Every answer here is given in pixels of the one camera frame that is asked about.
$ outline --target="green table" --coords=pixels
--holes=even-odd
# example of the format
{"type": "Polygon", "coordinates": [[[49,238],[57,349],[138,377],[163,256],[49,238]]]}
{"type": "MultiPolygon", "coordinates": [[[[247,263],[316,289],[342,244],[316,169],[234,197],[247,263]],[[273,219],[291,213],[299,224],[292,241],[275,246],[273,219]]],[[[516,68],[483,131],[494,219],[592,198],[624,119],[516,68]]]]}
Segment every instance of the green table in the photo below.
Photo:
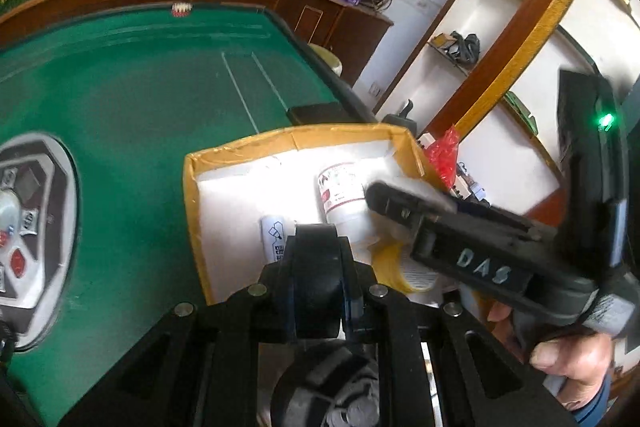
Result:
{"type": "Polygon", "coordinates": [[[0,143],[50,134],[78,175],[78,240],[60,313],[10,368],[47,425],[167,309],[204,303],[184,156],[289,126],[287,107],[336,100],[369,120],[346,84],[260,9],[103,12],[0,53],[0,143]]]}

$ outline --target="screw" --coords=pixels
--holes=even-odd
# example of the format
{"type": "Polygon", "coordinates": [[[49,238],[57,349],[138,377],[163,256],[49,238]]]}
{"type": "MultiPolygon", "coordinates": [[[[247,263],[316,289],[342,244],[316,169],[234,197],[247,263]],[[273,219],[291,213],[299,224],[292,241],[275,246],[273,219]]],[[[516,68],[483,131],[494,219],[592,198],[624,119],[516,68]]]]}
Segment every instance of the screw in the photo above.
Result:
{"type": "Polygon", "coordinates": [[[457,302],[448,302],[444,305],[444,312],[451,317],[458,317],[462,314],[462,306],[457,302]]]}
{"type": "Polygon", "coordinates": [[[374,297],[384,297],[389,293],[389,288],[383,284],[372,284],[369,287],[369,293],[374,297]]]}
{"type": "Polygon", "coordinates": [[[188,317],[193,313],[194,309],[193,304],[190,302],[181,302],[175,305],[174,313],[178,315],[178,317],[188,317]]]}
{"type": "Polygon", "coordinates": [[[249,292],[249,295],[251,295],[252,297],[262,297],[265,293],[267,293],[267,286],[257,282],[249,286],[247,291],[249,292]]]}

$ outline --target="red button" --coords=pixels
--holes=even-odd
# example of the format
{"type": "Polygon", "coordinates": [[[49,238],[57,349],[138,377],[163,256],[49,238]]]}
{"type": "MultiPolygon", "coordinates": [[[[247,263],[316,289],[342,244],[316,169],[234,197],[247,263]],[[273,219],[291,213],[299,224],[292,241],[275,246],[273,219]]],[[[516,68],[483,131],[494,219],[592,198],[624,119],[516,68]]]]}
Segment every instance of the red button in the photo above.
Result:
{"type": "Polygon", "coordinates": [[[26,262],[24,260],[24,256],[19,248],[14,250],[14,253],[11,254],[11,269],[14,271],[15,276],[20,279],[24,275],[24,268],[26,262]]]}

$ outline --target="red plastic bag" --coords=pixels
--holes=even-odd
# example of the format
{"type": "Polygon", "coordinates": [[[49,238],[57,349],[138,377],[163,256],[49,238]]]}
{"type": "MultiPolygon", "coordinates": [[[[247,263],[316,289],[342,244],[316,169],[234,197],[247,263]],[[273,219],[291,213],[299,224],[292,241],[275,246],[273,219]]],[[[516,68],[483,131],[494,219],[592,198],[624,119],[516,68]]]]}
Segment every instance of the red plastic bag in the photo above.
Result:
{"type": "Polygon", "coordinates": [[[424,151],[429,163],[436,169],[440,179],[447,188],[453,187],[456,181],[456,164],[458,163],[458,144],[460,135],[454,126],[444,136],[433,142],[424,151]]]}

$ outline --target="hand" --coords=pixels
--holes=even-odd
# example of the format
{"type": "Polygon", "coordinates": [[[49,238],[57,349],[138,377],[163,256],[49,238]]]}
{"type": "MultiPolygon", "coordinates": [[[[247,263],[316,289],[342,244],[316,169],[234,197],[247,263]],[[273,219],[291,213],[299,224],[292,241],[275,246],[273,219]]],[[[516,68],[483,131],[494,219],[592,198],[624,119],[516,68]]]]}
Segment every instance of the hand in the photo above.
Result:
{"type": "MultiPolygon", "coordinates": [[[[523,362],[524,353],[513,333],[509,315],[511,308],[496,302],[487,320],[496,323],[494,336],[523,362]]],[[[558,393],[558,400],[572,411],[584,407],[598,394],[612,354],[612,341],[608,335],[575,335],[538,344],[531,353],[529,363],[548,375],[567,377],[558,393]]]]}

